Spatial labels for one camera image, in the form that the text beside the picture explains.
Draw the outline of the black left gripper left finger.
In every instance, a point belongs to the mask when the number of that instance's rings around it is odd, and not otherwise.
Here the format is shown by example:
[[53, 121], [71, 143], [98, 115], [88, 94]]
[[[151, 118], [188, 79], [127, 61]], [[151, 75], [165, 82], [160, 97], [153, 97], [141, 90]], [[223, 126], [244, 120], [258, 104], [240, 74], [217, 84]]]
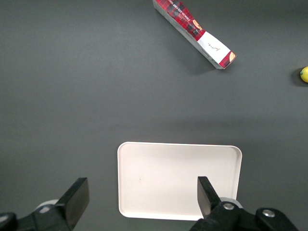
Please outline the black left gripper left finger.
[[2, 231], [72, 231], [90, 201], [87, 178], [78, 178], [58, 200], [40, 204], [18, 219], [13, 212], [0, 214]]

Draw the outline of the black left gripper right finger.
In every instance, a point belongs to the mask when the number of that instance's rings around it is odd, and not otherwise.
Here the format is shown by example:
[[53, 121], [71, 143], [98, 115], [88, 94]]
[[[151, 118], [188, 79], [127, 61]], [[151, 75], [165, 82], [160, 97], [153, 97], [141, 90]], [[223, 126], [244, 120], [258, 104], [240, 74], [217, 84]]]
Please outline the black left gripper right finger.
[[268, 207], [255, 214], [234, 199], [219, 197], [207, 177], [198, 177], [197, 201], [203, 215], [192, 231], [296, 231], [298, 228], [280, 210]]

